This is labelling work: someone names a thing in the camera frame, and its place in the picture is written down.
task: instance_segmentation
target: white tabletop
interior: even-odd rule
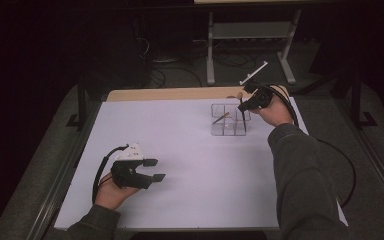
[[[271,126],[251,115],[246,136],[212,136],[211,104],[236,99],[105,102],[97,116],[55,227],[66,229],[91,205],[96,171],[113,148],[139,143],[160,183],[127,199],[119,228],[135,231],[278,227]],[[307,131],[299,111],[300,127]],[[110,171],[114,157],[103,174]]]

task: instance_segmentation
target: sleeve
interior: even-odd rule
[[[281,239],[351,239],[339,219],[332,179],[321,167],[317,140],[292,124],[282,124],[268,141]]]
[[[67,230],[68,239],[113,239],[120,213],[93,205],[89,213]]]

